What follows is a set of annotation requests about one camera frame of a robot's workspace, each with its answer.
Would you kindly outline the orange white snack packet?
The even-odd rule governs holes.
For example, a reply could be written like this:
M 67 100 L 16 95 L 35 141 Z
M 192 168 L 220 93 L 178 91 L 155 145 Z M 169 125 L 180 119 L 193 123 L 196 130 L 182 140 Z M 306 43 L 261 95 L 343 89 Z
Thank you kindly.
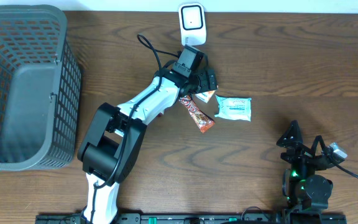
M 203 93 L 197 93 L 195 96 L 204 103 L 208 103 L 208 101 L 212 98 L 215 94 L 215 90 L 206 91 Z

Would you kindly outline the light blue wipes packet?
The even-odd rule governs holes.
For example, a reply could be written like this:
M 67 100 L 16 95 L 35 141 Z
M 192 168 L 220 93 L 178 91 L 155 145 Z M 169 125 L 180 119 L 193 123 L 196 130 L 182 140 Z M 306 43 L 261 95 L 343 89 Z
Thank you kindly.
M 216 95 L 218 102 L 217 118 L 229 120 L 251 121 L 251 100 L 252 98 L 233 98 Z

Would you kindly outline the orange Top candy bar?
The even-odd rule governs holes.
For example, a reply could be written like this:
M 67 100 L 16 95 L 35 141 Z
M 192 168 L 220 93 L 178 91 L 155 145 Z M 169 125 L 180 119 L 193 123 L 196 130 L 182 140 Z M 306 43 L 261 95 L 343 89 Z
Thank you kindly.
M 193 101 L 190 96 L 184 96 L 179 99 L 179 102 L 186 107 L 190 116 L 193 118 L 197 127 L 202 133 L 205 133 L 208 129 L 215 125 L 213 119 L 204 114 Z

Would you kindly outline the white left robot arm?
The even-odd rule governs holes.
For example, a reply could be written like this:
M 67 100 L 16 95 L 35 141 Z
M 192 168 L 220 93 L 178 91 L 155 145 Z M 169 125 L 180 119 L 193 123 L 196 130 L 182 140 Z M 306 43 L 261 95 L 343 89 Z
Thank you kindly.
M 179 98 L 217 87 L 211 67 L 191 70 L 172 60 L 133 99 L 117 106 L 103 103 L 96 110 L 77 153 L 89 185 L 82 223 L 116 219 L 119 185 L 134 167 L 147 126 Z

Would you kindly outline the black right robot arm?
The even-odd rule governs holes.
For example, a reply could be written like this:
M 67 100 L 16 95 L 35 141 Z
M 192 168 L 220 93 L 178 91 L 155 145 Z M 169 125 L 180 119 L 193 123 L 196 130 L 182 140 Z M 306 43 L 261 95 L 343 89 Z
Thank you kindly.
M 316 136 L 312 146 L 303 144 L 298 121 L 290 122 L 289 128 L 277 141 L 277 146 L 284 147 L 280 158 L 291 165 L 283 175 L 282 191 L 287 197 L 288 208 L 283 211 L 287 223 L 300 223 L 312 219 L 322 222 L 322 211 L 328 207 L 333 183 L 316 171 L 331 168 L 332 148 L 325 145 L 321 136 Z

